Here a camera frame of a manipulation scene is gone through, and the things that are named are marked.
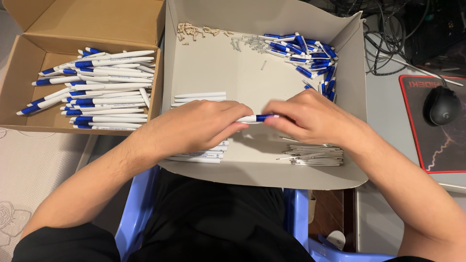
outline black mouse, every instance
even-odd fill
[[[445,86],[431,90],[424,102],[423,114],[431,125],[448,124],[461,112],[461,102],[455,92]]]

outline forearm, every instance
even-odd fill
[[[463,210],[427,173],[366,124],[346,152],[376,184],[405,225],[439,241],[453,241],[466,230]]]
[[[36,209],[21,237],[42,227],[69,228],[92,221],[146,165],[123,142],[55,189]]]

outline right hand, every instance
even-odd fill
[[[304,90],[287,101],[272,100],[262,113],[284,116],[268,117],[264,124],[306,144],[343,147],[367,126],[314,89]]]

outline floor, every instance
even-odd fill
[[[355,191],[314,190],[316,198],[315,215],[309,224],[309,237],[317,240],[317,235],[327,236],[334,230],[342,231],[346,237],[344,251],[355,252]]]

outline gray desk surface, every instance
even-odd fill
[[[375,48],[370,44],[368,44],[368,50],[373,54],[375,53]],[[399,68],[402,68],[400,63],[390,61],[378,72],[392,72]],[[366,75],[367,122],[387,142],[419,165],[408,113],[406,112],[398,82],[400,75],[425,76],[425,74],[415,71],[413,68],[404,69],[391,76]],[[441,183],[466,187],[466,173],[440,173],[431,174],[431,176]]]

